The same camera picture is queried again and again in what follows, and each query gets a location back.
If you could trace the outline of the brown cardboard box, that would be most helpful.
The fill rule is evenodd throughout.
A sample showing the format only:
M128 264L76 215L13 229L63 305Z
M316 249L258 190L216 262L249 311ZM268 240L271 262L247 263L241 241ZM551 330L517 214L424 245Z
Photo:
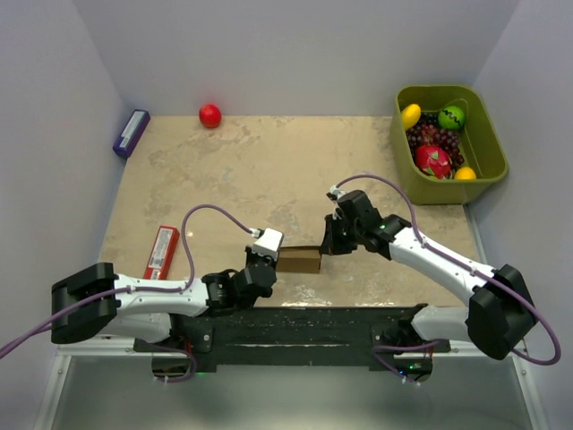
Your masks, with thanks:
M315 245L283 246L279 250L276 270L283 273L318 274L322 255Z

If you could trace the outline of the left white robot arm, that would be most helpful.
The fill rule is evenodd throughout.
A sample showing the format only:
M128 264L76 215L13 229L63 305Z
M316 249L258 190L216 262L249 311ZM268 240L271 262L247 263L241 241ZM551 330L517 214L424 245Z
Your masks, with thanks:
M100 262L58 281L52 287L51 341L79 343L111 335L157 343L165 351L183 346L185 329L173 315L219 317L268 298L277 281L279 251L245 247L245 267L181 281L136 279L116 274Z

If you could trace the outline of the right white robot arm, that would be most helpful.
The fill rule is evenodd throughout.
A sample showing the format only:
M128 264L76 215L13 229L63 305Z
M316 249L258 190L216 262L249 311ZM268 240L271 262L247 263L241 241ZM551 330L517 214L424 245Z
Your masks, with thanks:
M321 250L350 254L368 252L404 264L444 287L460 307L419 305L383 344L411 352L435 340L473 343L487 357L502 360L536 325L528 310L533 300L519 270L505 264L495 269L417 235L411 222L395 214L380 215L367 194L332 187L327 194L335 210L325 218Z

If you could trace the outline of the red rectangular box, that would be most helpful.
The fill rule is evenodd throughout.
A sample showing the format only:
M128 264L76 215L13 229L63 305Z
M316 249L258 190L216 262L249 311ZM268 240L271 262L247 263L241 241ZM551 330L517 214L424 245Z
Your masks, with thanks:
M180 233L175 227L160 226L151 248L143 278L146 280L166 280Z

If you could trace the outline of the purple rectangular box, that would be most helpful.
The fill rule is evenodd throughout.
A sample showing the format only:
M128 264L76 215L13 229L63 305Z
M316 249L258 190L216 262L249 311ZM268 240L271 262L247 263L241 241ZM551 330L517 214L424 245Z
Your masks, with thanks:
M147 110L135 109L132 112L113 144L113 151L118 157L122 159L131 157L149 121L150 113Z

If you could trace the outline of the red dragon fruit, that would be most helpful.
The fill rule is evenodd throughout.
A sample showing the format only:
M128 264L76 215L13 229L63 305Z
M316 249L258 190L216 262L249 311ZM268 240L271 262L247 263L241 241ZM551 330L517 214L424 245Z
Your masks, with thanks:
M451 178L452 163L449 155L439 146L421 145L415 150L415 165L427 176Z

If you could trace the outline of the green plastic bin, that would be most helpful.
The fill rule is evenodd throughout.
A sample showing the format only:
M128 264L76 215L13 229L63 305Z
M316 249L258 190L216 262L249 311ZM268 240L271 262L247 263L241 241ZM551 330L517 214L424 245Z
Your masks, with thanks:
M415 166L406 141L400 114L417 104L423 112L437 113L447 106L461 108L466 123L461 130L461 155L477 174L476 180L437 179ZM399 90L394 98L389 141L394 152L398 182L416 205L467 204L475 201L509 171L498 136L485 105L473 90L460 85L414 85Z

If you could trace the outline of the purple grapes bunch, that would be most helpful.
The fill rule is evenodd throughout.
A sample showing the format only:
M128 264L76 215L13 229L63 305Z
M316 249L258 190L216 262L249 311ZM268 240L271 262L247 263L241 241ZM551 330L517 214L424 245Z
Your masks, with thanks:
M442 128L435 113L422 113L418 122L406 130L406 139L413 159L418 147L423 145L438 146L444 150L452 161L454 168L461 168L465 163L461 154L461 138L457 131Z

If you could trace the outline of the small yellow orange fruit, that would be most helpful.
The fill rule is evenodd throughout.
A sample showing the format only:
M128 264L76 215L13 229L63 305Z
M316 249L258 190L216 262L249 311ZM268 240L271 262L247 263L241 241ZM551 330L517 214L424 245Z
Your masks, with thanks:
M454 178L456 180L476 180L477 174L470 167L461 167L456 171Z

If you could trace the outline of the yellow lemon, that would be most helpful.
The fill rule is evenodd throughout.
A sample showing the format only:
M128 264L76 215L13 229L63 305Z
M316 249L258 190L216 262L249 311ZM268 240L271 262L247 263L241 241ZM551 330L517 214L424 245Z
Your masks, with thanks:
M418 104L409 104L400 112L401 122L405 131L413 128L422 115L421 107Z

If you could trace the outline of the green striped fruit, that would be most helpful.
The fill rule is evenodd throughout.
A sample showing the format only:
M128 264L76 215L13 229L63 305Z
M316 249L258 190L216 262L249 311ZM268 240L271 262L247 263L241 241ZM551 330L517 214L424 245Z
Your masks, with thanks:
M441 128L448 130L460 130L466 122L465 111L457 106L447 106L440 110L438 123Z

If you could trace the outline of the red tomato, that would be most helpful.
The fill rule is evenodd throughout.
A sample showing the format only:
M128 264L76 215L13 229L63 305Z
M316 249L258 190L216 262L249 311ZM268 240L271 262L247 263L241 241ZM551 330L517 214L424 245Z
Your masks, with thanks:
M205 104L199 110L199 119L205 128L217 128L222 121L222 113L215 104Z

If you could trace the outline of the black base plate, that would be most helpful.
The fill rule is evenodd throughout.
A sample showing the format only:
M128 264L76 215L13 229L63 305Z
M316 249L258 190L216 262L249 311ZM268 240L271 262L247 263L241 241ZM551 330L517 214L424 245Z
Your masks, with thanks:
M221 366L352 366L382 371L403 352L448 352L449 342L420 338L413 307L254 307L225 316L174 315L167 339L136 340L152 353L155 375L200 373Z

